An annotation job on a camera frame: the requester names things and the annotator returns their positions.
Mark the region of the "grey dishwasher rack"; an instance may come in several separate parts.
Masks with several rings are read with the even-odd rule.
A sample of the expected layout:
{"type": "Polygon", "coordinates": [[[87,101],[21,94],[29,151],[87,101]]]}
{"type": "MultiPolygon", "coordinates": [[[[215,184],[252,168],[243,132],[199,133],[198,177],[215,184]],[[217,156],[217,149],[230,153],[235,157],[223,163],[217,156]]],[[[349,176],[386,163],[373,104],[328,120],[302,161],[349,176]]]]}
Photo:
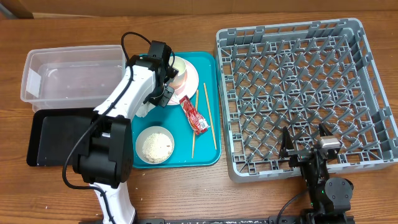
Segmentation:
{"type": "Polygon", "coordinates": [[[360,20],[221,29],[215,59],[232,181],[298,176],[279,157],[282,130],[309,149],[320,123],[342,144],[331,173],[397,162],[397,125],[360,20]]]}

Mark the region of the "white cup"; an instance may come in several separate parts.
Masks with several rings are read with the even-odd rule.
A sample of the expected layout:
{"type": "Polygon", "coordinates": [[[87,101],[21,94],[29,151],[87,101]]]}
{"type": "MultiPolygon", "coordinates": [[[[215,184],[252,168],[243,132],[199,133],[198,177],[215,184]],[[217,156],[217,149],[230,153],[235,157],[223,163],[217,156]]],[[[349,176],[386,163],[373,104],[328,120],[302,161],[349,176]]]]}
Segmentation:
{"type": "Polygon", "coordinates": [[[183,58],[175,56],[169,59],[169,65],[172,65],[174,69],[178,70],[178,73],[170,82],[170,86],[178,88],[185,81],[185,76],[187,74],[187,64],[183,58]]]}

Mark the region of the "cooked white rice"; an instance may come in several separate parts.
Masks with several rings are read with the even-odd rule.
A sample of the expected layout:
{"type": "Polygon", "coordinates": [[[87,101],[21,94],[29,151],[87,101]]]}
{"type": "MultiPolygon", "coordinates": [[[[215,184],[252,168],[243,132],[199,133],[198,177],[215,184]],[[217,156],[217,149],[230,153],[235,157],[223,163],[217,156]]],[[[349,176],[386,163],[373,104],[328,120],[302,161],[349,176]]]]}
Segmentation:
{"type": "Polygon", "coordinates": [[[142,153],[150,163],[158,164],[168,159],[173,146],[172,140],[167,135],[156,132],[146,138],[142,153]]]}

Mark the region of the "pink small bowl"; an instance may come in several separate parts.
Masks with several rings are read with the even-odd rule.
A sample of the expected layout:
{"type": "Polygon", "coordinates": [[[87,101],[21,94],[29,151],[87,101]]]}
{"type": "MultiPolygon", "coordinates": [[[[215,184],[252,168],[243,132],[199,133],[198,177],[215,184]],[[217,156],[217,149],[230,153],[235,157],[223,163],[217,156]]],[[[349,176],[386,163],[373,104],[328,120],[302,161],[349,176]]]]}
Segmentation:
{"type": "Polygon", "coordinates": [[[183,91],[185,82],[187,79],[187,68],[181,68],[176,76],[172,79],[172,81],[169,83],[169,86],[171,86],[175,90],[175,94],[181,94],[183,91]]]}

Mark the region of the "grey bowl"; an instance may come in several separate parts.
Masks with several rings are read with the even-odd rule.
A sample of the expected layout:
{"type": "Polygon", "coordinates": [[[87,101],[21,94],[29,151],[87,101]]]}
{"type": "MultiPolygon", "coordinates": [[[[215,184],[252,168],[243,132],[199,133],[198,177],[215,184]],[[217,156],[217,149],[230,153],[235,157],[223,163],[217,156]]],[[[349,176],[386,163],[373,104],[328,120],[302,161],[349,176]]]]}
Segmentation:
{"type": "Polygon", "coordinates": [[[143,130],[136,139],[136,154],[146,164],[157,165],[169,159],[175,142],[170,131],[161,126],[143,130]]]}

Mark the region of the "pink plate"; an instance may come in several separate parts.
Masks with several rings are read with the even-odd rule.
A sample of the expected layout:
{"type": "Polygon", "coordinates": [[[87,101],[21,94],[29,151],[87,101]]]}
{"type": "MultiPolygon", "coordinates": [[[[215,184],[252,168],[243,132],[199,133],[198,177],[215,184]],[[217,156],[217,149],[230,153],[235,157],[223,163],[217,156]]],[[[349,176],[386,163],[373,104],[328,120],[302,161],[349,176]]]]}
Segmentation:
{"type": "Polygon", "coordinates": [[[174,92],[172,98],[167,103],[168,106],[178,105],[179,100],[184,96],[188,96],[189,98],[191,98],[196,93],[196,90],[198,88],[199,84],[198,72],[196,68],[188,60],[185,60],[185,62],[187,64],[187,79],[183,91],[181,92],[181,94],[178,95],[176,95],[174,92]]]}

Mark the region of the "black tray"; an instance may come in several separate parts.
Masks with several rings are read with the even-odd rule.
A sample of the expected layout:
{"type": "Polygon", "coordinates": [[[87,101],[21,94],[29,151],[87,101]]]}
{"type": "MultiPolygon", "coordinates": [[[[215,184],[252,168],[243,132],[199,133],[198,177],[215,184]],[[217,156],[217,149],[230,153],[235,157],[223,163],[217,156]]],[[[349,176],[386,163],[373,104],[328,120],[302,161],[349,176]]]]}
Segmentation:
{"type": "Polygon", "coordinates": [[[74,145],[98,117],[93,108],[35,112],[26,162],[29,166],[63,166],[74,145]]]}

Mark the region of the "white napkin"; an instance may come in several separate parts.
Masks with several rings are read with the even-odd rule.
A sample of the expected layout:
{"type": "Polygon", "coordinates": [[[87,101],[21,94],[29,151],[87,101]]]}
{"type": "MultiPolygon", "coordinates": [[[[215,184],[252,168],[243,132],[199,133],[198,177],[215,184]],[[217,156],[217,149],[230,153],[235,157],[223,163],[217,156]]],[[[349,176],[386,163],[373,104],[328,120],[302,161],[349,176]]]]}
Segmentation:
{"type": "Polygon", "coordinates": [[[136,112],[136,116],[143,118],[145,116],[147,116],[147,114],[149,113],[149,111],[153,110],[155,108],[155,105],[153,105],[150,102],[147,102],[145,104],[141,104],[139,109],[136,112]]]}

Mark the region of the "clear plastic bin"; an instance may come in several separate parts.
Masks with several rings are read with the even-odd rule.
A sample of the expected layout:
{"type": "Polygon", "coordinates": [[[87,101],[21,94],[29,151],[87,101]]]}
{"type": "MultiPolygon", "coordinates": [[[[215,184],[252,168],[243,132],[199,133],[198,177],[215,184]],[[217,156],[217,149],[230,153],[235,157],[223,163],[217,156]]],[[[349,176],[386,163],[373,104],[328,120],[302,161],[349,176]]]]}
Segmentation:
{"type": "Polygon", "coordinates": [[[20,98],[33,111],[93,108],[102,104],[124,75],[120,45],[88,45],[31,50],[20,98]]]}

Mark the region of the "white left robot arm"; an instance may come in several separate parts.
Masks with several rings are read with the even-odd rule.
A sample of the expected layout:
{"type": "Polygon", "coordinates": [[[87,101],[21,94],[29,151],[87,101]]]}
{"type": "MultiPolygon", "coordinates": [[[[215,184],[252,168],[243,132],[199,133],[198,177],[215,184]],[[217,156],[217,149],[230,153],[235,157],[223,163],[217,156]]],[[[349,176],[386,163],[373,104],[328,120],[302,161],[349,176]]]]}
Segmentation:
{"type": "Polygon", "coordinates": [[[95,190],[103,223],[137,222],[127,189],[134,160],[132,120],[141,106],[165,107],[170,101],[174,89],[168,82],[178,73],[169,61],[173,54],[154,40],[147,54],[130,57],[124,78],[94,109],[89,128],[67,157],[86,182],[83,189],[95,190]]]}

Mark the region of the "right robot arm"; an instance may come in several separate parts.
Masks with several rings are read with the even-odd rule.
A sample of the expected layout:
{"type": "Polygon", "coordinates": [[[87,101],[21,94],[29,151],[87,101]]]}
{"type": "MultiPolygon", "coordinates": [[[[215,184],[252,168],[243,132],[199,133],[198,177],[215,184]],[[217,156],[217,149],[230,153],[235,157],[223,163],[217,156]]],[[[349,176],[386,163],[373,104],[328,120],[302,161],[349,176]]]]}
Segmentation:
{"type": "Polygon", "coordinates": [[[294,149],[288,128],[282,130],[279,157],[288,158],[290,167],[300,169],[307,188],[281,208],[276,223],[355,223],[354,217],[346,214],[351,209],[353,183],[341,177],[330,177],[327,169],[327,161],[338,157],[342,143],[323,123],[318,129],[317,143],[300,151],[294,149]],[[295,218],[283,217],[284,210],[304,194],[309,195],[312,207],[303,209],[295,218]]]}

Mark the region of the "red sauce packet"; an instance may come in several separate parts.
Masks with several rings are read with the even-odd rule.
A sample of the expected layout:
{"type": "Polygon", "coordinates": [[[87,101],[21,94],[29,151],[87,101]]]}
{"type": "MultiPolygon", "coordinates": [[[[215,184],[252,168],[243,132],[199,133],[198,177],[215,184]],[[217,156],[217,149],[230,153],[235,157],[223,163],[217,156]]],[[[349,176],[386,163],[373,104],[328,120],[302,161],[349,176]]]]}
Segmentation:
{"type": "Polygon", "coordinates": [[[188,96],[180,100],[180,106],[188,119],[188,122],[196,135],[207,132],[210,127],[206,119],[193,106],[188,96]]]}

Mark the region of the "teal plastic tray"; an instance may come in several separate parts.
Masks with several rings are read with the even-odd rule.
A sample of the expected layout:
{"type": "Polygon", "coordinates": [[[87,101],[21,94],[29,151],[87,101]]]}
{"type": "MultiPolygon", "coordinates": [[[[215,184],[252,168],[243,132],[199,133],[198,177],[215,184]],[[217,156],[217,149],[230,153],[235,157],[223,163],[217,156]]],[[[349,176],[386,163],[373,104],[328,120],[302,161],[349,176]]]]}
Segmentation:
{"type": "Polygon", "coordinates": [[[133,141],[136,142],[138,135],[146,128],[161,126],[171,132],[175,142],[174,151],[171,157],[165,162],[157,165],[150,165],[146,164],[137,156],[135,147],[133,167],[137,169],[210,166],[216,163],[221,156],[220,109],[215,59],[207,52],[182,52],[176,55],[188,60],[198,72],[198,111],[205,117],[210,125],[203,88],[203,83],[206,83],[217,150],[215,150],[214,147],[210,127],[207,132],[195,138],[195,152],[194,158],[192,159],[193,130],[181,106],[173,105],[164,108],[157,106],[149,111],[147,116],[143,118],[134,117],[132,121],[133,141]]]}

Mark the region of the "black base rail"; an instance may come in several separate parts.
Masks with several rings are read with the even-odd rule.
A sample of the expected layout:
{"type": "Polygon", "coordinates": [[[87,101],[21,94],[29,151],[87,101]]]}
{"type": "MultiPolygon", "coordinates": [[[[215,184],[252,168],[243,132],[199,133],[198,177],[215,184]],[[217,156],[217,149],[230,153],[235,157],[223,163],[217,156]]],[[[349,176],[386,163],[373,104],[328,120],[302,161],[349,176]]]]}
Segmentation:
{"type": "MultiPolygon", "coordinates": [[[[298,224],[298,223],[306,223],[304,221],[299,221],[298,216],[282,216],[279,220],[279,223],[282,224],[298,224]]],[[[270,216],[269,218],[255,218],[255,219],[230,219],[230,220],[221,220],[221,219],[199,219],[199,220],[164,220],[163,218],[151,218],[151,219],[139,219],[138,221],[133,221],[133,223],[139,224],[276,224],[277,216],[270,216]]],[[[349,224],[354,224],[354,217],[347,217],[347,222],[349,224]]],[[[101,220],[95,221],[87,221],[87,222],[79,222],[79,224],[100,224],[101,220]]],[[[315,223],[344,223],[343,221],[326,221],[321,220],[320,222],[315,223]]]]}

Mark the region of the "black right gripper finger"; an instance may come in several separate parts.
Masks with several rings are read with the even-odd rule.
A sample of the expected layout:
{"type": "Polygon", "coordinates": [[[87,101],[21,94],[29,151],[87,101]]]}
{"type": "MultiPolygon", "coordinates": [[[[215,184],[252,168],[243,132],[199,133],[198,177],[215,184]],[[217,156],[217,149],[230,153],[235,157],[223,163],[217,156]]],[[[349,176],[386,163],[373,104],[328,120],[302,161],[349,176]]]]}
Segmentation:
{"type": "Polygon", "coordinates": [[[325,126],[324,123],[320,123],[318,125],[319,128],[319,133],[321,137],[325,137],[325,136],[332,136],[333,133],[325,126]]]}
{"type": "Polygon", "coordinates": [[[287,127],[282,129],[282,141],[279,151],[279,159],[289,157],[289,153],[294,151],[294,145],[290,138],[290,133],[287,127]]]}

